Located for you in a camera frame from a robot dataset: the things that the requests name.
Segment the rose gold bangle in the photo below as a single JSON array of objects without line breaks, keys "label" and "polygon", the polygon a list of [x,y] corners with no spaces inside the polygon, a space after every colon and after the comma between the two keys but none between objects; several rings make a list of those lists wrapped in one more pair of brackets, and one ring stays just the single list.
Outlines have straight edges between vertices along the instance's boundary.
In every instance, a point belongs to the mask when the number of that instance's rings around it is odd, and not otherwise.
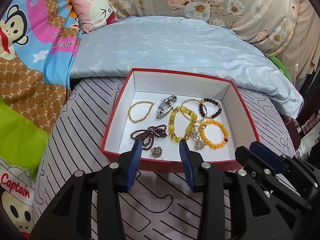
[{"label": "rose gold bangle", "polygon": [[181,103],[180,111],[188,120],[200,123],[206,119],[208,110],[202,99],[191,98]]}]

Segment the silver metal watch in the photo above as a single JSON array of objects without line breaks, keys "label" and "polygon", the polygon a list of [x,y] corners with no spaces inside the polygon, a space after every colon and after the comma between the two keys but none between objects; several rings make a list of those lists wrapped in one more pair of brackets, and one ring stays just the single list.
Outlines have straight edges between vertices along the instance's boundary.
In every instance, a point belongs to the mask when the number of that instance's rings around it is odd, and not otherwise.
[{"label": "silver metal watch", "polygon": [[165,98],[157,108],[156,119],[165,118],[174,109],[174,103],[177,101],[177,96],[171,95]]}]

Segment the grey line-patterned sheet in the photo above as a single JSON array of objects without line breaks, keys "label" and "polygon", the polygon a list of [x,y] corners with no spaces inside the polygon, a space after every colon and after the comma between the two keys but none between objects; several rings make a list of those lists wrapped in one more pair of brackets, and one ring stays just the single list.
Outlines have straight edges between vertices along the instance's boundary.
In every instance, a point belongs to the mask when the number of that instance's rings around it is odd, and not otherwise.
[{"label": "grey line-patterned sheet", "polygon": [[[34,220],[78,170],[98,171],[108,164],[100,145],[124,79],[77,80],[50,135],[34,189]],[[260,141],[273,152],[294,155],[287,123],[265,94],[240,88]],[[130,192],[120,195],[127,239],[195,239],[202,195],[190,191],[184,175],[140,171]]]}]

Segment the green plastic object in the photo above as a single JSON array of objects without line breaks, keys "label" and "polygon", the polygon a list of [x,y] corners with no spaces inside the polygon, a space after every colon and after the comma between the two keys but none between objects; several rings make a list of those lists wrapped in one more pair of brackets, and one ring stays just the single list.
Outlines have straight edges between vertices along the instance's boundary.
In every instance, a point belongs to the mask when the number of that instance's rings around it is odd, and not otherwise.
[{"label": "green plastic object", "polygon": [[292,82],[289,72],[287,71],[286,67],[283,65],[283,63],[279,59],[277,59],[275,56],[269,56],[268,59],[284,74],[284,76],[290,82]]}]

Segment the beige curtain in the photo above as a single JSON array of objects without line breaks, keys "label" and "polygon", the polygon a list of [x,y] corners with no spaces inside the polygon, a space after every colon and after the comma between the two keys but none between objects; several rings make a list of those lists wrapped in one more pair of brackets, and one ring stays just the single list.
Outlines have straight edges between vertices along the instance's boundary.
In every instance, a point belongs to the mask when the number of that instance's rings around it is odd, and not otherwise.
[{"label": "beige curtain", "polygon": [[291,79],[316,71],[319,62],[319,16],[309,0],[299,0],[298,22],[286,48],[277,56]]}]

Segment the grey floral duvet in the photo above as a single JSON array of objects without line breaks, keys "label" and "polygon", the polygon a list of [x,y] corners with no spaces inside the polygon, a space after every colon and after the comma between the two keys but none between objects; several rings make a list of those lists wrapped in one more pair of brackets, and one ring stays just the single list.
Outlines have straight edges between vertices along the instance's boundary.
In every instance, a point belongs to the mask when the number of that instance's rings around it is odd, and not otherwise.
[{"label": "grey floral duvet", "polygon": [[266,55],[289,44],[298,19],[298,0],[109,0],[119,17],[172,16],[231,29]]}]

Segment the light blue quilt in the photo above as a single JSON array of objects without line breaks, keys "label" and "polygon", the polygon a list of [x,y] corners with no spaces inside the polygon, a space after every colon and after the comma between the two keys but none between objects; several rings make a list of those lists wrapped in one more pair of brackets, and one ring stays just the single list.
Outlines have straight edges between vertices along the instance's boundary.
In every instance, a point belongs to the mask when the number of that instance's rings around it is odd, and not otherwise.
[{"label": "light blue quilt", "polygon": [[297,118],[303,98],[255,46],[229,29],[182,17],[126,17],[81,38],[71,78],[125,77],[133,68],[206,74],[266,94]]}]

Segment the colourful cartoon monkey blanket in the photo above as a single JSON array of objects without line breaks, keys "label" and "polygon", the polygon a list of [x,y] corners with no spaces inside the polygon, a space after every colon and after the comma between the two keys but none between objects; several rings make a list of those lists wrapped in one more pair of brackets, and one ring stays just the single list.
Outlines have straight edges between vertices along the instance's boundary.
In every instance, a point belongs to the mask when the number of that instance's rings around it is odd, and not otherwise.
[{"label": "colourful cartoon monkey blanket", "polygon": [[82,32],[70,0],[1,0],[1,239],[28,239],[42,155]]}]

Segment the pink rabbit pillow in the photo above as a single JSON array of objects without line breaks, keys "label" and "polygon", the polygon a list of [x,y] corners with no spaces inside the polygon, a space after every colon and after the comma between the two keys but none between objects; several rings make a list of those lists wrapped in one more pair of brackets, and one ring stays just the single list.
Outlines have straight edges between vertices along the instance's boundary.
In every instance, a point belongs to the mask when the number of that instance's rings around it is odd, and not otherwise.
[{"label": "pink rabbit pillow", "polygon": [[90,33],[117,21],[116,10],[109,0],[70,0],[70,2],[84,33]]}]

